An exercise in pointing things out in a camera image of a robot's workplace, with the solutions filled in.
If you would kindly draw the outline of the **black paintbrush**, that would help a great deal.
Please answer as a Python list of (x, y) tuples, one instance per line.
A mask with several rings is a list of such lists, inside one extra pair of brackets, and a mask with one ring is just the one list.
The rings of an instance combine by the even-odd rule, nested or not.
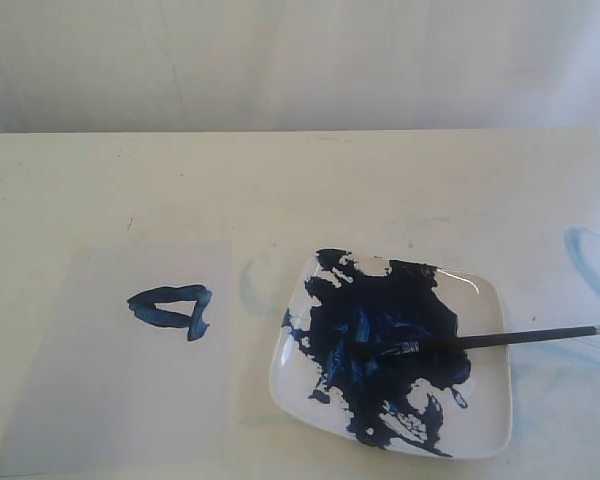
[(474, 335), (465, 337), (430, 338), (401, 342), (350, 343), (349, 351), (361, 359), (404, 357), (430, 352), (461, 351), (524, 343), (537, 343), (600, 335), (600, 325), (533, 330), (525, 332)]

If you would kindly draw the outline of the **white sheet of paper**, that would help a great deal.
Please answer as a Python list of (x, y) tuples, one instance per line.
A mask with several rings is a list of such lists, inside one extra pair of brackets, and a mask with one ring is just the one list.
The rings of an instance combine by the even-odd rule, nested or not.
[(225, 443), (226, 241), (82, 253), (0, 446), (0, 476), (212, 462)]

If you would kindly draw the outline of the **white square paint plate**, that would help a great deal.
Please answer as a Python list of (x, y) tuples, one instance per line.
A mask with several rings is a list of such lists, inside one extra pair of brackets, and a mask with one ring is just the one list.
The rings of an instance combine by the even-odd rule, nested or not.
[(270, 394), (294, 418), (370, 447), (489, 458), (511, 437), (508, 350), (381, 349), (504, 328), (499, 294), (480, 276), (321, 249), (304, 263), (284, 312)]

